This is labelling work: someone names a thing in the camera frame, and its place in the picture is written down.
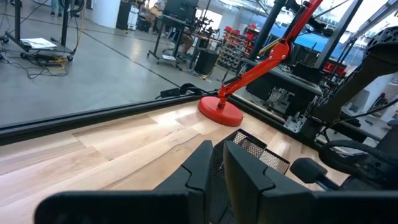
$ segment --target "metal mesh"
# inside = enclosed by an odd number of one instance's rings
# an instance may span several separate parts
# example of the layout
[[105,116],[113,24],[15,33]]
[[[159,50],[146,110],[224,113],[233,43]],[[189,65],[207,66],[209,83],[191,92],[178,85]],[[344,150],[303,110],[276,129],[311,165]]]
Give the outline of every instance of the metal mesh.
[[213,154],[213,185],[210,219],[212,224],[232,224],[233,212],[226,188],[224,176],[223,147],[224,141],[233,141],[250,152],[254,157],[269,165],[282,174],[289,168],[289,162],[266,149],[267,145],[242,129],[229,135],[214,147]]

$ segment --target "gray floor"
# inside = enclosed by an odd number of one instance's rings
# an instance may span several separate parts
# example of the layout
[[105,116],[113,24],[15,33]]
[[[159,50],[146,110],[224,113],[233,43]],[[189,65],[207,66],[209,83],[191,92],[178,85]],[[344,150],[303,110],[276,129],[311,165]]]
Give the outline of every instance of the gray floor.
[[[0,0],[0,22],[4,3],[5,0]],[[32,1],[24,1],[22,19],[37,6]],[[205,90],[220,87],[218,80],[225,71],[216,67],[209,79],[201,80],[167,62],[156,65],[154,58],[146,57],[148,50],[154,48],[155,35],[139,31],[125,34],[122,30],[101,27],[89,20],[90,13],[87,12],[79,48],[67,76],[40,76],[31,80],[25,70],[0,63],[0,126],[153,100],[160,91],[184,83],[194,83]],[[14,29],[14,7],[10,4],[6,15],[0,34]],[[61,24],[61,18],[50,17],[50,8],[42,6],[22,23],[21,37],[59,39]],[[71,49],[77,40],[75,27],[72,21],[67,37],[67,46]],[[22,50],[16,44],[9,42],[4,47],[10,62],[33,67],[19,58]],[[159,47],[161,51],[172,45],[162,39]],[[41,69],[29,69],[30,73],[39,71]]]

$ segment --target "red lamp arm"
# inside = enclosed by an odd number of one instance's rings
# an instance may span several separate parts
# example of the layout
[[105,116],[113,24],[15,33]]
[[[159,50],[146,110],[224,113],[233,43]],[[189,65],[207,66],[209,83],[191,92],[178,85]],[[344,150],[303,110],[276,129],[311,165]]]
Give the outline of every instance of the red lamp arm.
[[218,92],[218,96],[220,98],[220,103],[218,105],[219,108],[224,107],[227,97],[229,95],[251,83],[252,81],[267,73],[274,67],[278,66],[281,61],[285,60],[289,56],[291,41],[295,40],[295,38],[299,35],[301,30],[304,28],[304,26],[322,1],[323,0],[309,1],[309,3],[307,4],[307,8],[305,8],[302,13],[298,13],[293,19],[293,28],[287,29],[287,33],[284,34],[284,37],[271,50],[271,53],[267,59],[247,71],[245,74],[242,75],[241,78],[232,81],[227,85],[222,84],[221,90]]

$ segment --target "red lamp base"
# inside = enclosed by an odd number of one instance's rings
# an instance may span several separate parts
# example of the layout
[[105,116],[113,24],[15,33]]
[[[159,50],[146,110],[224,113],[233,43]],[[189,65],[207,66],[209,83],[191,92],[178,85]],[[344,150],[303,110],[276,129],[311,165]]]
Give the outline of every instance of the red lamp base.
[[243,113],[236,106],[226,102],[223,109],[217,107],[220,99],[215,96],[206,96],[199,101],[198,109],[206,117],[217,123],[236,127],[241,125]]

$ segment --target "wooden tabletop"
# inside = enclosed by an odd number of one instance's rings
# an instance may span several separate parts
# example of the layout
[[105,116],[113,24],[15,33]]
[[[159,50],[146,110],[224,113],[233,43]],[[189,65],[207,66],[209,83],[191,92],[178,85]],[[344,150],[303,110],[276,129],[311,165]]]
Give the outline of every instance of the wooden tabletop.
[[[202,141],[215,145],[238,128],[290,162],[319,162],[314,150],[248,114],[240,127],[227,127],[192,102],[0,147],[0,220],[32,223],[40,201],[65,190],[153,189]],[[329,170],[337,183],[346,178]]]

